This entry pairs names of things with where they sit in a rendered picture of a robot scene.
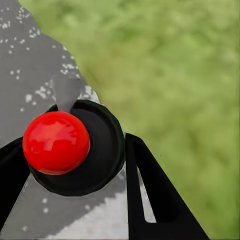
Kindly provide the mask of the insectifuge atomizer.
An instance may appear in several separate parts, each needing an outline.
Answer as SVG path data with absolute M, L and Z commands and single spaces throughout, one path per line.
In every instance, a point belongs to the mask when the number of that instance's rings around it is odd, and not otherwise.
M 65 197 L 101 190 L 126 163 L 120 122 L 106 106 L 78 99 L 83 79 L 55 74 L 50 82 L 57 104 L 30 123 L 22 140 L 30 172 L 48 191 Z

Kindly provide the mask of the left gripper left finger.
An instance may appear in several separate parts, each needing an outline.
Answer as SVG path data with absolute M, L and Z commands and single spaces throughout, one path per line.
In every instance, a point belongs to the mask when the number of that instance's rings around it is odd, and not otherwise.
M 0 148 L 0 231 L 31 173 L 23 152 L 23 138 Z

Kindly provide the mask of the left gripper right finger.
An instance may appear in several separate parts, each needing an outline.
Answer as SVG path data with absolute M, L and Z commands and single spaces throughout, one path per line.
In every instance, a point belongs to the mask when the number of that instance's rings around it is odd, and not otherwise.
M 125 135 L 129 240 L 210 240 L 145 142 Z M 138 171 L 156 223 L 145 220 Z

